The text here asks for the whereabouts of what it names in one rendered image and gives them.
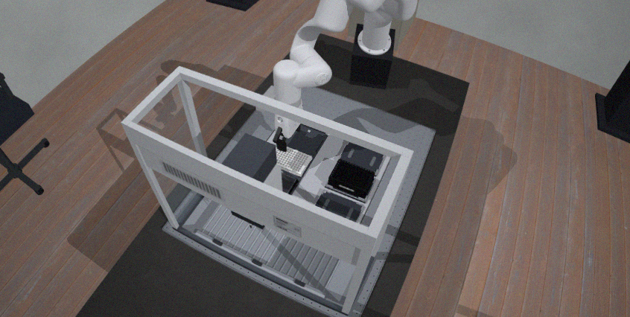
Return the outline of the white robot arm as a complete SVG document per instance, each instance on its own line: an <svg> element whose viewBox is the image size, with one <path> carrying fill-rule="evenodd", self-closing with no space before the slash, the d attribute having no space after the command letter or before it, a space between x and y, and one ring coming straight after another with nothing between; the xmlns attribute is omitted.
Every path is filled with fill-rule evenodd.
<svg viewBox="0 0 630 317"><path fill-rule="evenodd" d="M273 68L273 84L263 94L291 106L301 104L301 88L326 84L331 68L314 50L323 31L345 29L353 7L365 12L363 30L357 42L371 55L386 53L391 46L389 29L392 17L410 19L418 0L320 0L315 16L297 31L290 49L290 59L277 62Z"/></svg>

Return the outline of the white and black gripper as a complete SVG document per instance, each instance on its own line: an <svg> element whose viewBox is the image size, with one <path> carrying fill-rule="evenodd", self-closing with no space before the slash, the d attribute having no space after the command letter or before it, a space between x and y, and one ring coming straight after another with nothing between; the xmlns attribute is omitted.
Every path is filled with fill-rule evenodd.
<svg viewBox="0 0 630 317"><path fill-rule="evenodd" d="M301 130L300 123L275 114L276 134L273 138L273 142L276 143L277 149L286 152L287 151L287 143L285 142L286 138L290 138L294 134L295 131L300 132L300 130ZM280 135L284 136L283 140L279 139Z"/></svg>

